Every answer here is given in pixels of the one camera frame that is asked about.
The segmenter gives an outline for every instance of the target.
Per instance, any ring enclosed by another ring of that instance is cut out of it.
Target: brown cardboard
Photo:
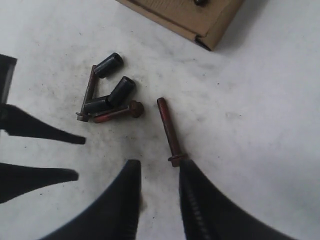
[[[213,50],[244,0],[209,0],[204,7],[193,0],[117,0],[119,3]]]

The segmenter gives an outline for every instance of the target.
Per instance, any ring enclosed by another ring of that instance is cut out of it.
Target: white floor
[[[71,168],[77,182],[0,205],[1,240],[35,240],[91,204],[126,159],[142,162],[137,239],[183,240],[179,169],[167,158],[156,100],[167,98],[181,143],[227,196],[302,240],[320,235],[320,2],[246,0],[208,52],[114,0],[2,0],[0,53],[18,58],[8,103],[87,137],[77,146],[1,133],[0,160]],[[140,119],[76,121],[91,65],[112,52],[138,83]]]

